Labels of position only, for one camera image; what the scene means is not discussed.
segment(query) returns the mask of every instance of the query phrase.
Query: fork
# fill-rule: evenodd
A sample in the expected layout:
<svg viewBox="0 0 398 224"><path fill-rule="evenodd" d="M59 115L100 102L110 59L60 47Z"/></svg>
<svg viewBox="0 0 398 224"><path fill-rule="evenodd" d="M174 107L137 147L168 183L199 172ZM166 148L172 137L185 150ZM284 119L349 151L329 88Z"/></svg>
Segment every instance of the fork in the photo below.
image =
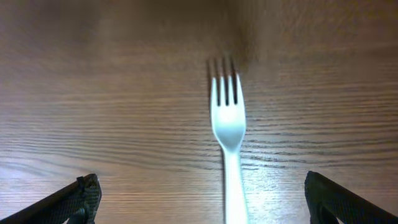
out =
<svg viewBox="0 0 398 224"><path fill-rule="evenodd" d="M215 72L220 77L219 82L214 76L211 80L211 127L224 154L225 222L226 224L248 224L248 208L244 196L239 156L246 132L244 100L234 63L232 60L228 60L229 63L226 61L223 58L220 64L215 60L214 69L210 69L211 73ZM225 76L228 76L227 85L225 85Z"/></svg>

